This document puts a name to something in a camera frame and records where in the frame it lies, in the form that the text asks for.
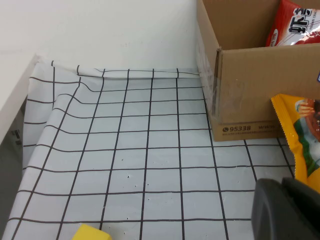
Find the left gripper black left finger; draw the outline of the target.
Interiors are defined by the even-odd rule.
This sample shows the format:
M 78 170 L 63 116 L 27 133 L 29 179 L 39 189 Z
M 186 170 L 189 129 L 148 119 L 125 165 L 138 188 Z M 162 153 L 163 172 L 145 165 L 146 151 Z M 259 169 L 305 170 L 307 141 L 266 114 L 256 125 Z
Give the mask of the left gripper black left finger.
M 255 240 L 313 238 L 282 183 L 274 179 L 261 178 L 256 182 L 251 224 Z

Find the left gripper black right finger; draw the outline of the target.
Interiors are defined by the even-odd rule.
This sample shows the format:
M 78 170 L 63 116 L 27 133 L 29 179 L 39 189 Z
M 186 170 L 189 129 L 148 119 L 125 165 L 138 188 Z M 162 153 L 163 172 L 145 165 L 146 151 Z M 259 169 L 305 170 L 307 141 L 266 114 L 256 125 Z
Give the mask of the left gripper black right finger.
M 293 178 L 283 178 L 281 185 L 293 201 L 302 222 L 320 239 L 320 194 Z

